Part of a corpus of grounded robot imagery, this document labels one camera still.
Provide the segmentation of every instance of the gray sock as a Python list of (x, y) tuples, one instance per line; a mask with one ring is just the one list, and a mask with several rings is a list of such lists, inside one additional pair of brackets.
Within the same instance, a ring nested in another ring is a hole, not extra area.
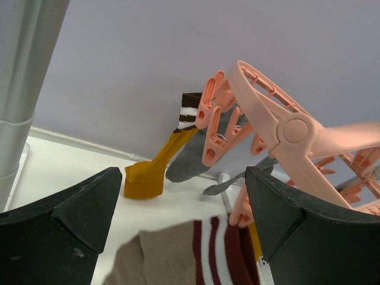
[[(256, 164), (256, 167), (258, 167), (258, 168), (262, 169), (263, 171), (271, 174), (273, 171), (273, 166), (277, 163), (278, 162), (276, 159), (272, 159), (271, 157), (267, 156), (264, 159), (262, 159), (258, 164)], [(227, 190), (227, 188), (229, 186), (231, 186), (233, 183), (235, 183), (239, 178), (244, 177), (244, 176), (245, 176), (245, 171), (242, 173), (239, 173), (234, 178), (231, 178), (230, 180), (225, 181), (221, 184), (216, 184), (216, 185), (212, 185), (210, 187), (207, 187), (203, 191), (203, 195), (210, 195), (210, 196), (218, 195), (218, 194), (224, 192), (225, 190)]]
[[(224, 134), (230, 121), (233, 109), (220, 115), (218, 133)], [(243, 126), (247, 122), (243, 115), (237, 120), (237, 124)], [(183, 182), (205, 173), (210, 167), (202, 163), (204, 142), (206, 139), (206, 129), (200, 129), (184, 146), (177, 158), (170, 164), (165, 177), (171, 182)]]

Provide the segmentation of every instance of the yellow sock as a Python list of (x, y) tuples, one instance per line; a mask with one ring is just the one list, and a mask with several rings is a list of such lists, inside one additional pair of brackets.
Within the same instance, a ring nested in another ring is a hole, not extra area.
[(179, 126), (152, 161), (142, 161), (125, 168), (124, 196), (130, 199), (150, 199), (163, 192), (164, 173), (169, 160), (198, 131), (195, 118), (201, 93), (182, 95)]
[(257, 262), (259, 260), (260, 255), (262, 255), (262, 250), (255, 223), (249, 225), (249, 232), (251, 234), (252, 246), (254, 247), (255, 251), (255, 261)]

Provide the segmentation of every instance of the white table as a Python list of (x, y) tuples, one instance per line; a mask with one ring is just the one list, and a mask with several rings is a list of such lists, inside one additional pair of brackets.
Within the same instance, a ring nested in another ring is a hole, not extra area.
[[(124, 167), (134, 164), (125, 159), (40, 138), (28, 137), (27, 142), (30, 151), (11, 208), (73, 186), (110, 166), (120, 167), (124, 176)], [(214, 183), (205, 178), (192, 178), (182, 183), (166, 180), (163, 195), (155, 199), (135, 201), (120, 196), (106, 247), (99, 256), (91, 285), (101, 285), (111, 269), (116, 250), (140, 229), (156, 230), (225, 213), (220, 196), (202, 196), (202, 191)]]

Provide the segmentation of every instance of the white tube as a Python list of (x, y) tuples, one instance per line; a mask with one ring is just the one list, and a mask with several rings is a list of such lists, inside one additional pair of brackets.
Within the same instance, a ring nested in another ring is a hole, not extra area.
[(69, 0), (0, 1), (0, 212), (4, 210)]

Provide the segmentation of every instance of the wall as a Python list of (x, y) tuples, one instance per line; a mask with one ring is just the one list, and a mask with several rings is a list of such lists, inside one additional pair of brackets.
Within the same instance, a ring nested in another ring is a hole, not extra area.
[[(153, 157), (181, 94), (238, 59), (325, 126), (379, 120), (379, 11), (370, 0), (72, 0), (34, 125)], [(211, 172), (257, 162), (249, 144)]]

